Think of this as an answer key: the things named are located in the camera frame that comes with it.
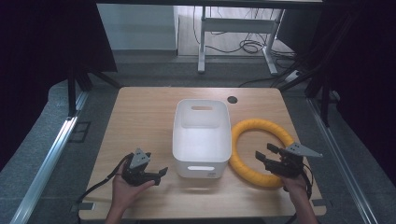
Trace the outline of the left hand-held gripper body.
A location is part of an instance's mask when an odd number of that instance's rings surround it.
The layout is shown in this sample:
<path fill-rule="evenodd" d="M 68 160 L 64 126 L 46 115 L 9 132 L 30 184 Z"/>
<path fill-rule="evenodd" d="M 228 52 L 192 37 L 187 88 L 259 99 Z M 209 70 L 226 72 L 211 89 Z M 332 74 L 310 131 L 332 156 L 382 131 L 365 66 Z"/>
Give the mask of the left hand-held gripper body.
<path fill-rule="evenodd" d="M 147 181 L 147 177 L 156 175 L 146 173 L 145 169 L 150 161 L 150 154 L 138 148 L 129 156 L 124 164 L 121 177 L 131 186 L 138 187 Z"/>

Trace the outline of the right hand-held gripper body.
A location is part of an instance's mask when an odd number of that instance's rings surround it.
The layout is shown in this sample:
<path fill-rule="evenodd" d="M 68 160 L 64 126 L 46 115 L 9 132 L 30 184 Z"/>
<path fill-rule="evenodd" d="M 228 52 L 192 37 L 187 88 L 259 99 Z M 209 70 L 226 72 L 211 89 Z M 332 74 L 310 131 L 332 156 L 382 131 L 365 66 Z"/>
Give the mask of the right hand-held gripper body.
<path fill-rule="evenodd" d="M 280 161 L 267 159 L 265 169 L 274 175 L 296 177 L 304 170 L 304 157 L 321 158 L 322 154 L 300 143 L 280 148 Z"/>

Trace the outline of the white plastic storage bin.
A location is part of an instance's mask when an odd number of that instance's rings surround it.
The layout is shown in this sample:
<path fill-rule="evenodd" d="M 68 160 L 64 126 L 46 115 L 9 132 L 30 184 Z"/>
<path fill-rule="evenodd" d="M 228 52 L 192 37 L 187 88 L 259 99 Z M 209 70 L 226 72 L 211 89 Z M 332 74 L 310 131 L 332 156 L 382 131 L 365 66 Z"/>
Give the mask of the white plastic storage bin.
<path fill-rule="evenodd" d="M 227 105 L 215 100 L 181 100 L 174 118 L 172 143 L 180 176 L 220 178 L 232 154 Z"/>

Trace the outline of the person's right hand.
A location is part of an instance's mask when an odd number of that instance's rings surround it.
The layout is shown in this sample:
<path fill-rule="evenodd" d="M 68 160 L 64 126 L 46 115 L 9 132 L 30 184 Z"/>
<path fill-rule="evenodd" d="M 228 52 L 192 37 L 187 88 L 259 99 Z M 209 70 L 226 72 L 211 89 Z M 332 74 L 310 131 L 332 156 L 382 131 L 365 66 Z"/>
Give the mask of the person's right hand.
<path fill-rule="evenodd" d="M 281 179 L 293 201 L 299 202 L 307 199 L 306 183 L 302 175 L 298 175 L 297 177 L 281 177 Z"/>

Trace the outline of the person's left hand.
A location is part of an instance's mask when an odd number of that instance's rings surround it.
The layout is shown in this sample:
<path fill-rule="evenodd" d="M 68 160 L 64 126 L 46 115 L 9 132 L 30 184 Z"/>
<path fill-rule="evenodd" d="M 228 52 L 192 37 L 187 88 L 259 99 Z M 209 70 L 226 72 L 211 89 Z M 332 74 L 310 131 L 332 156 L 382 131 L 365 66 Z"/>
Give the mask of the person's left hand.
<path fill-rule="evenodd" d="M 150 180 L 137 187 L 129 185 L 121 176 L 121 172 L 116 172 L 112 181 L 112 203 L 110 210 L 112 212 L 123 213 L 127 208 L 131 207 L 136 198 L 144 190 L 155 184 Z"/>

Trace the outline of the black metal stand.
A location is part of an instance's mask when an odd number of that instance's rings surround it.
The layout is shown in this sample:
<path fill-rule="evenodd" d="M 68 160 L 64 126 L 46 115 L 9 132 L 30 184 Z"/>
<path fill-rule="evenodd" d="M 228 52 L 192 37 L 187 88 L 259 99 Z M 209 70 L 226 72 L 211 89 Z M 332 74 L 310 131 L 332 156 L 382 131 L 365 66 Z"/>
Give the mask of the black metal stand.
<path fill-rule="evenodd" d="M 114 78 L 92 66 L 88 66 L 84 63 L 72 63 L 67 71 L 68 117 L 70 119 L 75 117 L 78 112 L 76 85 L 79 85 L 82 91 L 90 91 L 93 87 L 89 74 L 93 74 L 116 89 L 122 87 Z"/>
<path fill-rule="evenodd" d="M 286 91 L 291 89 L 292 87 L 309 80 L 307 87 L 304 90 L 304 95 L 311 99 L 315 98 L 319 93 L 321 93 L 321 97 L 319 100 L 319 118 L 324 123 L 326 127 L 329 126 L 328 121 L 328 109 L 330 103 L 330 84 L 329 84 L 329 76 L 325 71 L 326 63 L 319 63 L 313 69 L 303 73 L 302 75 L 297 76 L 294 80 L 282 85 L 278 89 L 280 91 Z"/>

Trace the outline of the white power strip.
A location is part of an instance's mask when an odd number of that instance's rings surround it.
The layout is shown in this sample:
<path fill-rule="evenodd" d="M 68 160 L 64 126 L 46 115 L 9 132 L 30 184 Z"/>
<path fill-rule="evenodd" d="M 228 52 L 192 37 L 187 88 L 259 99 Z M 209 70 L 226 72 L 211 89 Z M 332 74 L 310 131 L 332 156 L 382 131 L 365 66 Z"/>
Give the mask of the white power strip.
<path fill-rule="evenodd" d="M 291 73 L 285 78 L 285 81 L 286 81 L 287 83 L 289 83 L 289 82 L 293 81 L 294 79 L 296 79 L 297 77 L 299 77 L 300 74 L 301 74 L 301 73 L 300 73 L 298 70 L 294 70 L 293 72 L 291 72 Z"/>

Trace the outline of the dark curtain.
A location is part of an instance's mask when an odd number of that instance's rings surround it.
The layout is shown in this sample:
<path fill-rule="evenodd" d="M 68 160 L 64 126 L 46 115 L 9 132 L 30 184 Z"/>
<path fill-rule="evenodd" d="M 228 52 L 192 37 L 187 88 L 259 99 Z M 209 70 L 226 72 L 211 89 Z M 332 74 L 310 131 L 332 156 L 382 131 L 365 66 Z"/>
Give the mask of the dark curtain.
<path fill-rule="evenodd" d="M 305 73 L 327 64 L 338 112 L 396 187 L 396 0 L 323 0 L 284 21 L 281 39 Z"/>
<path fill-rule="evenodd" d="M 117 70 L 97 0 L 0 0 L 0 171 L 79 68 Z"/>

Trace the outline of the aluminium floor rail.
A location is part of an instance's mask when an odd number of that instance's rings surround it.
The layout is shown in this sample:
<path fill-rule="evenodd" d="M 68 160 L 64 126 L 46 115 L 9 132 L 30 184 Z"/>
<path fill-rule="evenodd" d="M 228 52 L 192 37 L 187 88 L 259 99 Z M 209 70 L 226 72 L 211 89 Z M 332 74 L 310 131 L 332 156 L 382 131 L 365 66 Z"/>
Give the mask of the aluminium floor rail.
<path fill-rule="evenodd" d="M 329 127 L 325 125 L 324 121 L 321 119 L 318 106 L 313 99 L 307 98 L 306 102 L 315 118 L 315 121 L 322 133 L 322 136 L 324 137 L 326 144 L 328 145 L 334 162 L 346 183 L 346 187 L 351 194 L 351 197 L 356 204 L 359 213 L 361 214 L 361 218 L 364 224 L 378 224 L 373 209 L 369 204 L 365 194 L 363 193 L 363 190 L 361 189 L 361 186 L 359 185 L 357 179 L 350 170 L 347 164 L 347 160 L 342 155 L 341 149 L 338 146 L 332 134 L 332 131 Z"/>
<path fill-rule="evenodd" d="M 30 216 L 33 214 L 35 207 L 45 189 L 50 176 L 60 159 L 65 145 L 75 128 L 78 117 L 84 107 L 89 94 L 83 91 L 79 94 L 75 107 L 77 111 L 73 117 L 68 117 L 60 131 L 58 132 L 54 142 L 52 143 L 46 158 L 43 160 L 40 168 L 38 169 L 35 178 L 33 179 L 29 189 L 24 195 L 21 203 L 16 210 L 13 218 L 10 220 L 9 224 L 27 224 Z"/>

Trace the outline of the black floor frame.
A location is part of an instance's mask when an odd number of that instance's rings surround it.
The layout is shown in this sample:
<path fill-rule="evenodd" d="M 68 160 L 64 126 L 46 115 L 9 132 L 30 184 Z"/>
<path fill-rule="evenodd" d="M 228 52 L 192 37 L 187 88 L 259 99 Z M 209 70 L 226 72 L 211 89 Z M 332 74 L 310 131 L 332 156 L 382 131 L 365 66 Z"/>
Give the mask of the black floor frame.
<path fill-rule="evenodd" d="M 91 127 L 90 121 L 79 121 L 74 127 L 70 137 L 70 143 L 84 143 Z"/>

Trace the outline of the white metal desk frame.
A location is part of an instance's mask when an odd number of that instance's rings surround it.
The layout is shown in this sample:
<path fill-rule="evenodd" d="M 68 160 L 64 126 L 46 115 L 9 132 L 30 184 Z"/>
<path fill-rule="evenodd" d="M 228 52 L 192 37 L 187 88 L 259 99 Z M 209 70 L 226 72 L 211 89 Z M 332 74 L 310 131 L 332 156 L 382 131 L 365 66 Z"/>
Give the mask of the white metal desk frame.
<path fill-rule="evenodd" d="M 272 46 L 276 39 L 276 34 L 283 16 L 284 10 L 280 9 L 273 20 L 259 19 L 228 19 L 212 18 L 206 16 L 206 7 L 202 7 L 201 29 L 198 50 L 198 72 L 205 71 L 205 34 L 209 32 L 225 32 L 236 34 L 264 34 L 269 35 L 262 47 L 262 54 L 272 76 L 278 74 L 275 61 L 272 57 Z"/>

